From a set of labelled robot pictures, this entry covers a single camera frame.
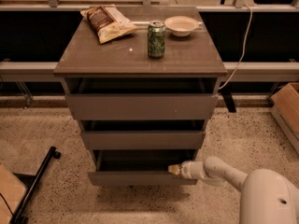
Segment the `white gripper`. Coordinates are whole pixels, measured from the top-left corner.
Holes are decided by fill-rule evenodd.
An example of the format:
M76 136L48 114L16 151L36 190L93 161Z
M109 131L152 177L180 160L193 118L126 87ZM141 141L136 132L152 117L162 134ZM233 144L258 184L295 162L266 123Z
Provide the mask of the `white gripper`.
M204 164L201 161L185 161L181 165L169 165L168 172L173 175L182 175L187 179L204 180L206 178Z

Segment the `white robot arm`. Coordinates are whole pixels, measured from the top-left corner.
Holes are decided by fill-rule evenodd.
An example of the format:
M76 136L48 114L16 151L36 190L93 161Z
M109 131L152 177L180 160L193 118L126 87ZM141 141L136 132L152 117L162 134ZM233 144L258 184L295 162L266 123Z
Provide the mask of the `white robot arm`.
M214 186L229 183L240 192L239 224L299 224L299 188L277 172L246 174L215 156L169 165L168 171Z

